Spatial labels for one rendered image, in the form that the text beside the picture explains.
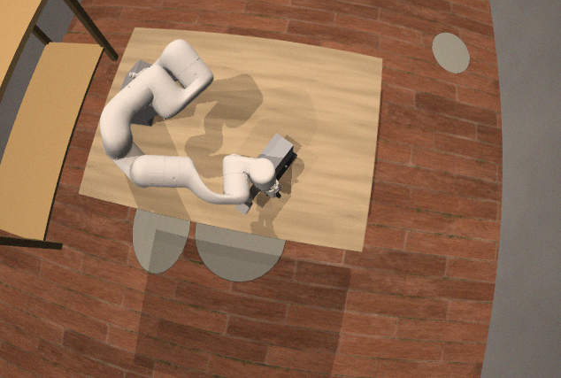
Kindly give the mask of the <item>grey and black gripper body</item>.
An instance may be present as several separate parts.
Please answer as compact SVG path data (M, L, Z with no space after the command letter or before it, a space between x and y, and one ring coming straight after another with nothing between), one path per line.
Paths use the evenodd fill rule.
M278 191L279 191L279 192L281 191L281 185L280 185L280 183L279 183L277 180L276 180L276 183L277 183L276 185L278 186L278 189L277 189L277 190L272 189L272 190L268 190L267 192L266 192L266 191L262 191L262 192L265 192L269 197L275 198L277 192L278 192Z

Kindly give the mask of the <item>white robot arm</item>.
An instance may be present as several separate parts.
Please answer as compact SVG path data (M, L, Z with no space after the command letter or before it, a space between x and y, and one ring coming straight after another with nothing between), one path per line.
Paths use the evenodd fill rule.
M225 156L224 194L218 194L205 186L191 158L145 155L133 142L131 122L146 107L170 119L211 85L213 73L189 43L169 43L152 66L129 77L135 79L104 107L100 132L105 154L136 186L187 188L211 204L236 204L243 215L259 191L278 189L274 164L267 158Z

